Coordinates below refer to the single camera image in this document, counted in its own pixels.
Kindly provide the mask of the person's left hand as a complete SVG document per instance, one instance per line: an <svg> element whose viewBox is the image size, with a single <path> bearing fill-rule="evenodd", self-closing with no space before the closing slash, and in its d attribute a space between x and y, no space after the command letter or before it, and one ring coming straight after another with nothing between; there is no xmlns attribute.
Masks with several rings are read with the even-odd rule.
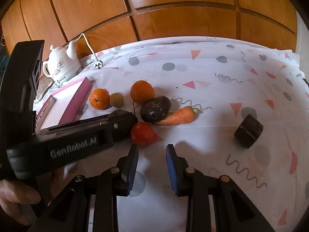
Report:
<svg viewBox="0 0 309 232"><path fill-rule="evenodd" d="M49 191L44 194L48 204L55 199L65 185L68 174L65 168L55 170L51 175ZM33 187L18 181L1 180L1 210L5 215L22 225L30 225L30 219L22 211L22 204L38 204L41 196Z"/></svg>

